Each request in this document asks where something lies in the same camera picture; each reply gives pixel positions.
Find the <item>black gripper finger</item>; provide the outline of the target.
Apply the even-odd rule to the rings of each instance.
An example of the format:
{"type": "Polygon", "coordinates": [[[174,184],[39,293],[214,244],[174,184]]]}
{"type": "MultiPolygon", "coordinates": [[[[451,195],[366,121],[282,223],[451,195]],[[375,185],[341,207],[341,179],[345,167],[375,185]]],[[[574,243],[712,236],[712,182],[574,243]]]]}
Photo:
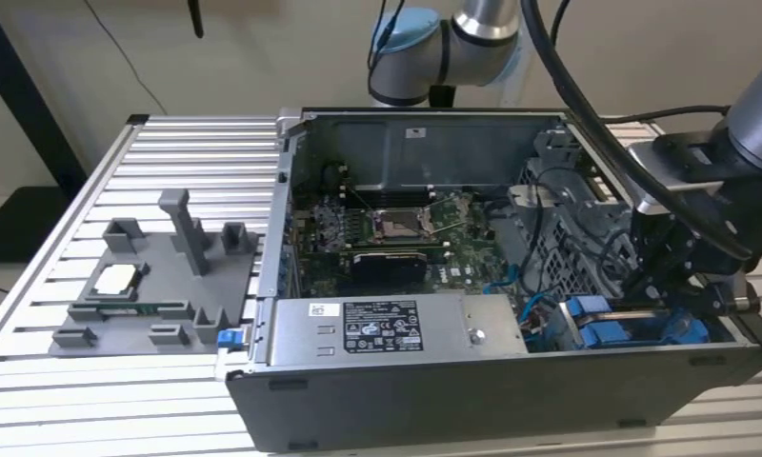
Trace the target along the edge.
{"type": "Polygon", "coordinates": [[[621,282],[625,302],[668,300],[680,288],[680,267],[642,264],[621,282]]]}
{"type": "Polygon", "coordinates": [[[753,285],[744,273],[704,274],[701,282],[720,315],[753,313],[753,285]]]}

